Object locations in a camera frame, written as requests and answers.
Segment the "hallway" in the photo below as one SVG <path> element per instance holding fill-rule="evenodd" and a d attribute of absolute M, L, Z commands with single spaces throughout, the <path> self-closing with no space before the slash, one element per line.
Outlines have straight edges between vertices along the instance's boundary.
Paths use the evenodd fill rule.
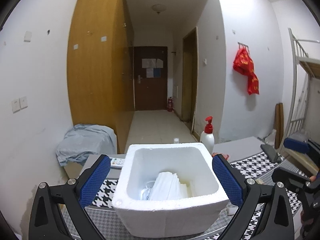
<path fill-rule="evenodd" d="M 134 112 L 130 132 L 125 148 L 131 144 L 173 143 L 179 138 L 180 143 L 196 142 L 187 126 L 174 114 L 166 110 Z"/>

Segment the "doorway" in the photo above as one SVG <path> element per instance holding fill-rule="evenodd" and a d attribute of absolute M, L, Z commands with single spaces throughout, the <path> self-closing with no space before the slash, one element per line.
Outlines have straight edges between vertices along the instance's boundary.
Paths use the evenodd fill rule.
<path fill-rule="evenodd" d="M 136 111 L 167 108 L 167 78 L 167 47 L 134 47 Z"/>
<path fill-rule="evenodd" d="M 198 38 L 194 28 L 183 38 L 181 119 L 193 132 L 198 86 Z"/>

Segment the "metal screw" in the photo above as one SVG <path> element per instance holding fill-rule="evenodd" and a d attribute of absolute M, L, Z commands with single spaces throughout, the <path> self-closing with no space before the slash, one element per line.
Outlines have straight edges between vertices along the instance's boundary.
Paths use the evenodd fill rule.
<path fill-rule="evenodd" d="M 41 182 L 41 183 L 39 184 L 39 188 L 44 188 L 44 187 L 45 187 L 45 185 L 46 185 L 46 183 L 45 183 L 45 182 Z"/>
<path fill-rule="evenodd" d="M 250 184 L 250 185 L 253 185 L 253 184 L 255 184 L 255 181 L 254 181 L 254 179 L 247 179 L 247 183 L 248 184 Z"/>
<path fill-rule="evenodd" d="M 284 187 L 284 185 L 283 185 L 283 183 L 282 183 L 281 181 L 278 181 L 278 182 L 277 182 L 277 186 L 278 186 L 278 187 Z"/>
<path fill-rule="evenodd" d="M 73 184 L 75 184 L 76 183 L 76 179 L 69 179 L 68 180 L 68 184 L 69 185 L 73 185 Z"/>

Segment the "white foam container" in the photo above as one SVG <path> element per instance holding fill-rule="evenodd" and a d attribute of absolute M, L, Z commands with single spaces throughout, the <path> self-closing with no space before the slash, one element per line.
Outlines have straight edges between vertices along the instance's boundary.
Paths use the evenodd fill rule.
<path fill-rule="evenodd" d="M 140 200 L 146 183 L 160 172 L 177 173 L 189 198 Z M 137 237 L 186 236 L 206 231 L 229 202 L 202 143 L 131 145 L 112 205 L 127 230 Z"/>

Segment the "ceiling light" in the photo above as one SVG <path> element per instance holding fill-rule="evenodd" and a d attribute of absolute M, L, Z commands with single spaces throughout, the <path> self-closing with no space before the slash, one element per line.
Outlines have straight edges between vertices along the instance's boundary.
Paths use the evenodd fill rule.
<path fill-rule="evenodd" d="M 164 12 L 167 9 L 167 7 L 163 4 L 155 4 L 151 6 L 151 9 L 157 12 L 157 14 L 160 14 L 161 12 Z"/>

